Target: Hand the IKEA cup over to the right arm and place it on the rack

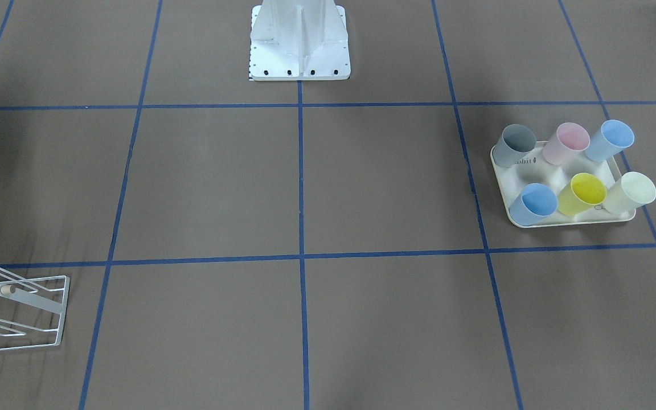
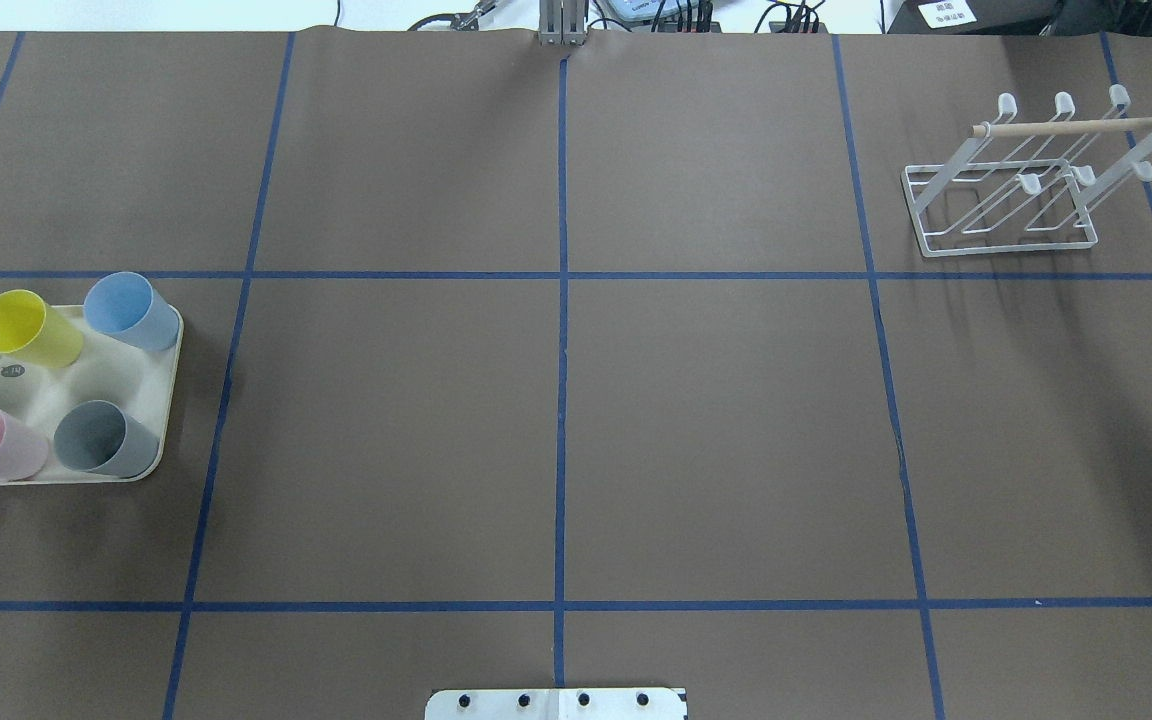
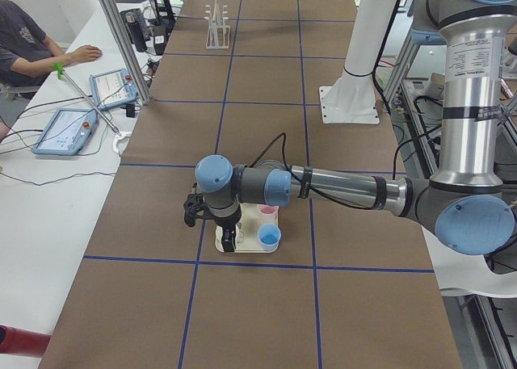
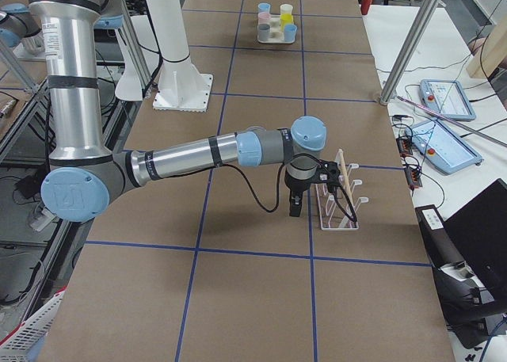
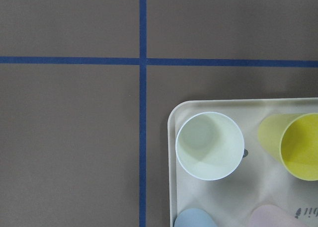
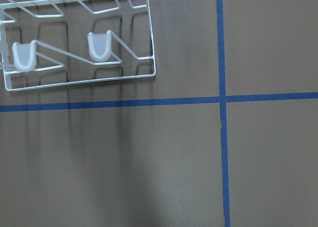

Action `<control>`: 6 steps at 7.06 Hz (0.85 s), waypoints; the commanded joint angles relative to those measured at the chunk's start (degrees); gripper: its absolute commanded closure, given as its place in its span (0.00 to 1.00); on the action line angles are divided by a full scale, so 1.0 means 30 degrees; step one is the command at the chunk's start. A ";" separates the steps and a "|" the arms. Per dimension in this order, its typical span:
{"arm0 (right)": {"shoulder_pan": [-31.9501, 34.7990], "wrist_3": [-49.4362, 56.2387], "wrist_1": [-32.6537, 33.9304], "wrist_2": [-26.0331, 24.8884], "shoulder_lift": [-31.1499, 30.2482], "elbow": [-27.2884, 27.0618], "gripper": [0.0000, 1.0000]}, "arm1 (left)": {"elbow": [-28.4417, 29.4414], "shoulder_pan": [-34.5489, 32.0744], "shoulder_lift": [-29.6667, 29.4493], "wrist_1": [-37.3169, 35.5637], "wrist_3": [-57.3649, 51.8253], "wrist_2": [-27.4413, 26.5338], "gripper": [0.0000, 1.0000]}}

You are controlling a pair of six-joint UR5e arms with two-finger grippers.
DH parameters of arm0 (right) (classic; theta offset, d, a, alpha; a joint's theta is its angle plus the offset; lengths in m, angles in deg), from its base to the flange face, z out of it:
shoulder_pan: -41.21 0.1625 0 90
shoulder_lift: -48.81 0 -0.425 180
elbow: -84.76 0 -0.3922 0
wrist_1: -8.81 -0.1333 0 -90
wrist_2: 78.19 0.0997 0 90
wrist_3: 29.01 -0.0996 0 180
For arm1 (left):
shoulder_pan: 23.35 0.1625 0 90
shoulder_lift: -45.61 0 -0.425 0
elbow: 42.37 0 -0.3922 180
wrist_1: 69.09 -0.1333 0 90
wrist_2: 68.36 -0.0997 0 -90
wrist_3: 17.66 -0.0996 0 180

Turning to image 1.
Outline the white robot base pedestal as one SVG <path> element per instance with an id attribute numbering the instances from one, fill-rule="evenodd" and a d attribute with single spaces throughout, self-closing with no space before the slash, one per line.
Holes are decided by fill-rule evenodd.
<path id="1" fill-rule="evenodd" d="M 335 81 L 351 76 L 346 11 L 333 1 L 263 1 L 252 8 L 248 78 Z"/>

